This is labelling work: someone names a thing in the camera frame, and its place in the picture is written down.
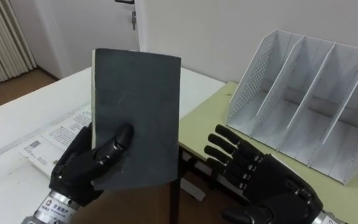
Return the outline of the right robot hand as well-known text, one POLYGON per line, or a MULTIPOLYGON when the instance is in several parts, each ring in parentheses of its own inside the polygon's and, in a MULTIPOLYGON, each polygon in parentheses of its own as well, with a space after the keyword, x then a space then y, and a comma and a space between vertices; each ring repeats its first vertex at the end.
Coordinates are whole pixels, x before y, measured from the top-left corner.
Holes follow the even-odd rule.
POLYGON ((288 166, 219 124, 208 136, 206 160, 249 201, 243 208, 225 208, 229 223, 313 223, 323 203, 312 186, 288 166))

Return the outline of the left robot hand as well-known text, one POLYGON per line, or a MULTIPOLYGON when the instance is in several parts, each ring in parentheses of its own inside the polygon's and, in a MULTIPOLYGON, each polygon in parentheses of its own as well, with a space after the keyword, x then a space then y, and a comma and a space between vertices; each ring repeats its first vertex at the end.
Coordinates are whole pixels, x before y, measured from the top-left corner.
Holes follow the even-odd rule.
POLYGON ((130 148, 134 127, 124 123, 102 146, 92 148, 92 127, 85 126, 55 164, 49 188, 84 207, 96 200, 102 190, 92 181, 107 174, 130 148))

